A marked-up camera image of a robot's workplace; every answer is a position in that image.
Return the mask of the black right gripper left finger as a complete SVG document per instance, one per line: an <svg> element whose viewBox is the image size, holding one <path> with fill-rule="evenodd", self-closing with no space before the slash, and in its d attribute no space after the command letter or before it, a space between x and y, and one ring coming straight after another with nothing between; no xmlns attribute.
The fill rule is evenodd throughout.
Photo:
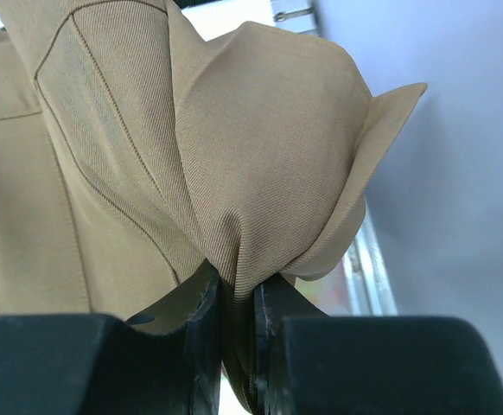
<svg viewBox="0 0 503 415"><path fill-rule="evenodd" d="M126 320L158 341L150 371L161 414L219 412L220 306L220 276L205 261L168 295Z"/></svg>

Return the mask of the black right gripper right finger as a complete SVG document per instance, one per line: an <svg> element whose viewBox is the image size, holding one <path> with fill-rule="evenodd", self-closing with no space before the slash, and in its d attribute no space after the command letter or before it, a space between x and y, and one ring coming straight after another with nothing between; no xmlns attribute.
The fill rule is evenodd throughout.
<svg viewBox="0 0 503 415"><path fill-rule="evenodd" d="M306 376L326 314L277 274L254 290L257 401L261 414L304 414Z"/></svg>

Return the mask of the floral pastel skirt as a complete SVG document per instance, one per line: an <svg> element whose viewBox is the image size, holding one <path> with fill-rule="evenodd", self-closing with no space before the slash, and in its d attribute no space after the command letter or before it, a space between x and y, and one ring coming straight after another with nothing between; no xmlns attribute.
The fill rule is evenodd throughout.
<svg viewBox="0 0 503 415"><path fill-rule="evenodd" d="M306 297L317 308L331 316L351 316L352 305L347 284L344 261L325 277L303 283Z"/></svg>

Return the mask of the brown skirt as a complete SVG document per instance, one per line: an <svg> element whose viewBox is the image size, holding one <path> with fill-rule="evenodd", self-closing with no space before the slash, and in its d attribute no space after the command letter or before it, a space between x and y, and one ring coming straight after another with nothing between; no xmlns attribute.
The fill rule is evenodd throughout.
<svg viewBox="0 0 503 415"><path fill-rule="evenodd" d="M0 1L0 315L128 318L211 264L223 363L260 411L254 289L314 281L426 90L371 94L321 37L205 40L172 1Z"/></svg>

